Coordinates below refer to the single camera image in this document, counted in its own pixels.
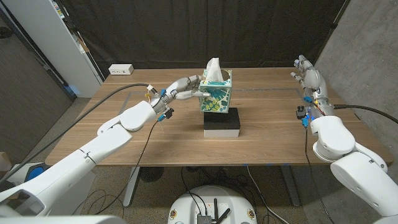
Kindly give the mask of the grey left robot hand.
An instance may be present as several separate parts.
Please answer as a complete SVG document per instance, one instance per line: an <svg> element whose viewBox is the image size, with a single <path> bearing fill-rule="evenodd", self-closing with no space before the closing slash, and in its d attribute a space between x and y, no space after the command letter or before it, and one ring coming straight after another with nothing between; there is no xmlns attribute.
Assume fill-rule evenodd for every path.
<svg viewBox="0 0 398 224"><path fill-rule="evenodd" d="M198 89L201 79L202 76L198 75L183 77L160 92L157 92L153 87L149 87L148 90L155 95L150 102L151 107L156 114L159 114L166 111L168 108L167 105L173 100L187 100L194 96L211 96L210 93L202 92Z"/></svg>

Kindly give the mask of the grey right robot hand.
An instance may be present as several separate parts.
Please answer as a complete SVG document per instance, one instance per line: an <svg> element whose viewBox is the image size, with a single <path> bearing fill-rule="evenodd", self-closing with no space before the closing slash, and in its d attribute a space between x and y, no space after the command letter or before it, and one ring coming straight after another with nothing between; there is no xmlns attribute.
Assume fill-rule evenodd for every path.
<svg viewBox="0 0 398 224"><path fill-rule="evenodd" d="M310 117L333 116L334 109L329 103L326 81L320 72L304 55L298 56L294 66L300 73L292 72L290 75L303 89L304 107Z"/></svg>

